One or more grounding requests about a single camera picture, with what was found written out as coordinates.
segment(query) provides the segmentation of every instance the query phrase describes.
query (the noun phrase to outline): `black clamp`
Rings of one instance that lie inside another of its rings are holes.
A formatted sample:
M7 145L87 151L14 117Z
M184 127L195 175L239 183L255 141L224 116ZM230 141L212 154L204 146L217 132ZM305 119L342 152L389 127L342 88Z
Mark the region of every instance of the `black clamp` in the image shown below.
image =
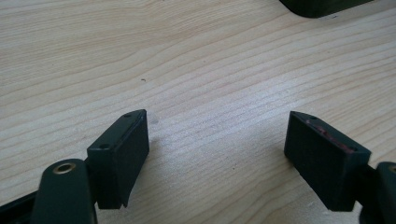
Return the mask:
M362 206L361 223L396 223L396 163L367 163L371 151L321 119L290 112L285 155L333 211Z
M0 207L2 223L97 223L100 209L128 205L149 154L146 110L121 116L87 149L88 158L53 163L37 192Z

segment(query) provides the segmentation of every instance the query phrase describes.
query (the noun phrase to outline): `wooden table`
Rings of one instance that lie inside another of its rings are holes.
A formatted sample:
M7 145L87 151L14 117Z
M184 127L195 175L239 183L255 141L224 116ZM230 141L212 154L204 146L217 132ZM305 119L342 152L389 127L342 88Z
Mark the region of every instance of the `wooden table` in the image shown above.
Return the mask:
M0 204L145 108L130 205L100 223L358 223L283 146L296 110L396 161L394 3L310 20L277 0L2 1Z

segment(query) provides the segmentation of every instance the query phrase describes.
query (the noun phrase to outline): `wood grain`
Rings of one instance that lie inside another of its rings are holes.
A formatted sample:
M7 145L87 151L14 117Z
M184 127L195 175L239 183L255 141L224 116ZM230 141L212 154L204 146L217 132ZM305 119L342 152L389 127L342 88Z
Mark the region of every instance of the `wood grain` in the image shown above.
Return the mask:
M396 9L320 20L276 0L0 2L0 204L146 108L150 153L100 223L358 223L285 159L288 114L396 161Z

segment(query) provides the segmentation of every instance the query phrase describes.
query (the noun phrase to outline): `black object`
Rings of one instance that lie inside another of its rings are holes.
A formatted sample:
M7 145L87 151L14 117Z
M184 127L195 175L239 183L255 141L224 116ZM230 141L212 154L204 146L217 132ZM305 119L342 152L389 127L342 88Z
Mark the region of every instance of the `black object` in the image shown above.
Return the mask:
M88 149L85 161L58 161L37 192L0 207L1 223L97 223L94 204L119 209L149 154L146 110L121 116Z
M371 151L321 119L290 112L285 155L333 211L363 206L361 223L396 223L396 163L367 163Z
M373 0L280 0L293 13L307 18L324 17Z

